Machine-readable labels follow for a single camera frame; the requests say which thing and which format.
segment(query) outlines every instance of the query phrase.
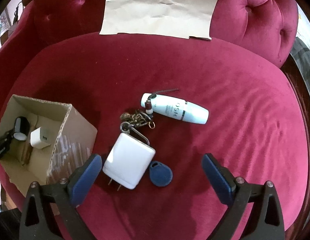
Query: white bottle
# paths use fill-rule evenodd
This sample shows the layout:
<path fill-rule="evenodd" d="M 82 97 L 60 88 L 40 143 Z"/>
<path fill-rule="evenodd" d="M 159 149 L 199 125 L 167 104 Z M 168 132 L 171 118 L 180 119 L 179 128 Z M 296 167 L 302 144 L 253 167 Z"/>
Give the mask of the white bottle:
<path fill-rule="evenodd" d="M 149 93 L 143 95 L 140 102 L 142 107 L 145 107 L 145 102 L 150 95 Z M 164 95 L 156 95 L 155 98 L 150 98 L 150 100 L 152 108 L 156 113 L 185 122 L 199 124 L 207 122 L 208 110 L 191 102 Z"/>

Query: chair seat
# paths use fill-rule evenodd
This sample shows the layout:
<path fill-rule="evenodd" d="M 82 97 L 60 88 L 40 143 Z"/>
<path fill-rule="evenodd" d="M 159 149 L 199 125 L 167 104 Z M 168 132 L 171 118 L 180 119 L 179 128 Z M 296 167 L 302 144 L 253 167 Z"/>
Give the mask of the chair seat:
<path fill-rule="evenodd" d="M 287 229 L 306 189 L 304 122 L 281 70 L 242 47 L 216 38 L 86 34 L 43 49 L 6 102 L 15 93 L 72 103 L 98 129 L 93 153 L 106 156 L 119 136 L 120 114 L 140 107 L 143 93 L 173 88 L 179 91 L 168 95 L 209 110 L 207 123 L 155 114 L 156 128 L 140 131 L 156 149 L 154 160 L 172 169 L 172 182 L 156 187 L 146 172 L 134 190 L 116 191 L 118 185 L 108 186 L 101 173 L 78 208 L 93 234 L 120 240 L 206 239 L 226 206 L 201 169 L 205 153 L 250 183 L 273 181 Z M 22 202 L 21 195 L 11 197 Z M 247 218 L 246 212 L 234 239 Z"/>

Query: metal screw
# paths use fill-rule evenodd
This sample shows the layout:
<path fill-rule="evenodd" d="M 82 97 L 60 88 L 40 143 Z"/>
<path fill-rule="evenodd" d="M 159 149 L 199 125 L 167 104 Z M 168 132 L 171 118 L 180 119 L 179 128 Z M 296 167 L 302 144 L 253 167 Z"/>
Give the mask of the metal screw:
<path fill-rule="evenodd" d="M 38 185 L 38 182 L 37 181 L 34 181 L 30 184 L 30 187 L 34 188 Z"/>
<path fill-rule="evenodd" d="M 243 184 L 245 182 L 245 180 L 242 177 L 237 177 L 236 182 L 239 184 Z"/>
<path fill-rule="evenodd" d="M 67 181 L 68 181 L 67 178 L 61 178 L 61 179 L 59 180 L 59 183 L 60 183 L 61 185 L 64 185 L 64 184 L 67 183 Z"/>
<path fill-rule="evenodd" d="M 274 187 L 274 183 L 271 182 L 270 180 L 268 182 L 266 182 L 266 184 L 268 187 Z"/>

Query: blue gripper pad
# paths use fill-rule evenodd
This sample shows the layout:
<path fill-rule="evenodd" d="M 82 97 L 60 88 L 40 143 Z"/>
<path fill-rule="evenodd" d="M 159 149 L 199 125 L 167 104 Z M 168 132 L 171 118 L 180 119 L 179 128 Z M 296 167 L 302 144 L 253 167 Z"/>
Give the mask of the blue gripper pad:
<path fill-rule="evenodd" d="M 101 157 L 97 154 L 92 154 L 84 165 L 77 168 L 69 177 L 67 191 L 73 207 L 83 203 L 101 168 Z"/>
<path fill-rule="evenodd" d="M 234 201 L 232 188 L 207 154 L 202 158 L 202 168 L 220 202 L 228 206 L 232 205 Z"/>

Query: tufted chair backrest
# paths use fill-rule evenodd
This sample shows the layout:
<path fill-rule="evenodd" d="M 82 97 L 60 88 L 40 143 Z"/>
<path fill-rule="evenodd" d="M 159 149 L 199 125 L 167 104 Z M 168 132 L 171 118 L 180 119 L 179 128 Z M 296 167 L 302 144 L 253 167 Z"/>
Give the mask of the tufted chair backrest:
<path fill-rule="evenodd" d="M 104 8 L 105 0 L 34 0 L 34 22 L 40 38 L 53 44 L 100 31 Z M 295 0 L 218 0 L 210 35 L 281 67 L 293 46 L 297 23 Z"/>

